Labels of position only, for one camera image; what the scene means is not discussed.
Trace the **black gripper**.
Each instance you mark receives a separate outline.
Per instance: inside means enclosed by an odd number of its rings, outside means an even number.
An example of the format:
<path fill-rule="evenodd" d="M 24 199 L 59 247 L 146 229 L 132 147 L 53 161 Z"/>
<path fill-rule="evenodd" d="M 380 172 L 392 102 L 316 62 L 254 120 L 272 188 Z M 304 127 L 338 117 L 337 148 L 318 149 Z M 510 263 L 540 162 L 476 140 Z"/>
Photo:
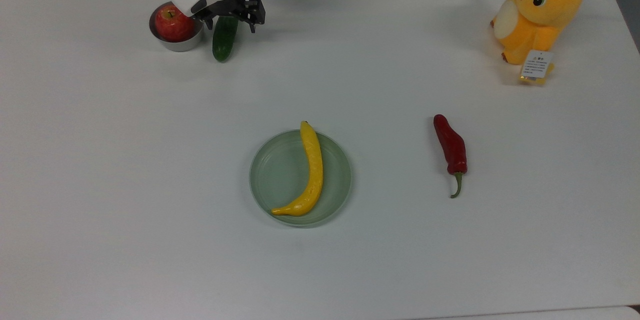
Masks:
<path fill-rule="evenodd" d="M 201 15 L 201 22 L 212 30 L 215 17 L 235 17 L 247 23 L 250 32 L 255 34 L 256 26 L 265 23 L 266 11 L 262 0 L 222 0 L 209 6 L 209 13 Z"/>

